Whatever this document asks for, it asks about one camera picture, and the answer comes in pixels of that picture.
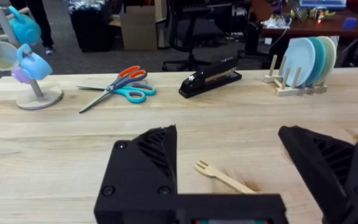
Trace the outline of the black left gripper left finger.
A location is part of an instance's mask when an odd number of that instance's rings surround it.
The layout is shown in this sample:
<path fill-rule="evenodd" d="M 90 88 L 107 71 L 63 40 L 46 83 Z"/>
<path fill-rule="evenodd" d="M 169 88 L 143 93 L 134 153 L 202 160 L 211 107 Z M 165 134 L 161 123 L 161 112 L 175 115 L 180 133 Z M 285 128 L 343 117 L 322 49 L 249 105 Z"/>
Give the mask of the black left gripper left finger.
<path fill-rule="evenodd" d="M 114 143 L 94 206 L 97 223 L 174 223 L 177 129 L 150 129 Z"/>

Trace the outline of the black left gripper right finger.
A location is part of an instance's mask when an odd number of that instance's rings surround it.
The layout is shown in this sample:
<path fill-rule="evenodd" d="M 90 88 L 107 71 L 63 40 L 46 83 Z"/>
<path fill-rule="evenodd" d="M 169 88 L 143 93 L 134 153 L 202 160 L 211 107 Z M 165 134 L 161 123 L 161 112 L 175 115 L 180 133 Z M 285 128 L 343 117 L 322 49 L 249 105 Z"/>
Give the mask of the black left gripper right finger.
<path fill-rule="evenodd" d="M 299 126 L 282 126 L 278 136 L 322 211 L 322 222 L 358 224 L 358 142 Z"/>

